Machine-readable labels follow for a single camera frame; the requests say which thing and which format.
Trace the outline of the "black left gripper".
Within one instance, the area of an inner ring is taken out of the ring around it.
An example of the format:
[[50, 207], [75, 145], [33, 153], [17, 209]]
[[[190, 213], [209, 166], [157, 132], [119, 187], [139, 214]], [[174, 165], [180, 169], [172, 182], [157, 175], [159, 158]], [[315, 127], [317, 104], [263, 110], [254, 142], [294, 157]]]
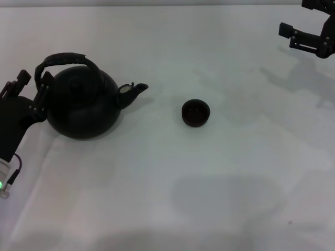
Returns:
[[17, 79], [7, 82], [0, 92], [0, 98], [5, 98], [0, 99], [0, 158], [7, 162], [13, 158], [28, 128], [47, 119], [48, 92], [54, 85], [54, 77], [45, 72], [33, 101], [18, 96], [30, 79], [30, 74], [21, 70]]

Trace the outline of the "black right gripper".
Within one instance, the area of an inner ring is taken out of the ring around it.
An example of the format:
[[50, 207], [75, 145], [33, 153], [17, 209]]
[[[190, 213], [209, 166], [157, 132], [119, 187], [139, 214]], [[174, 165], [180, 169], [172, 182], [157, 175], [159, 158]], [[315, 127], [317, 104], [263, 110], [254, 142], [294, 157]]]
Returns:
[[302, 32], [283, 22], [280, 23], [278, 34], [290, 40], [290, 48], [316, 52], [316, 56], [322, 59], [335, 54], [335, 0], [302, 0], [301, 6], [331, 13], [323, 25], [320, 36]]

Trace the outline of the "black round teapot with handle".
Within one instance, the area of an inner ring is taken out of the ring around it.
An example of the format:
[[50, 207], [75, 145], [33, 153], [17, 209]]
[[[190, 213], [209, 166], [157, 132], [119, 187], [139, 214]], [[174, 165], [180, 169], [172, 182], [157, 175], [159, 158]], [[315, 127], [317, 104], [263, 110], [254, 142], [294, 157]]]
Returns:
[[85, 55], [73, 52], [50, 55], [36, 67], [37, 90], [45, 72], [54, 77], [47, 120], [57, 132], [74, 139], [90, 139], [108, 131], [121, 110], [149, 87], [145, 83], [118, 86]]

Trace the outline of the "small dark teacup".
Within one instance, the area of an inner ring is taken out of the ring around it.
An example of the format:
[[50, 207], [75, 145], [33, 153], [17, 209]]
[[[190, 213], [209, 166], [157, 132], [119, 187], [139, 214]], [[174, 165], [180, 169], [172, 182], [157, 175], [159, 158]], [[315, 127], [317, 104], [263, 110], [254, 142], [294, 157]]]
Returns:
[[183, 104], [181, 116], [186, 125], [199, 128], [208, 121], [210, 107], [200, 99], [191, 99]]

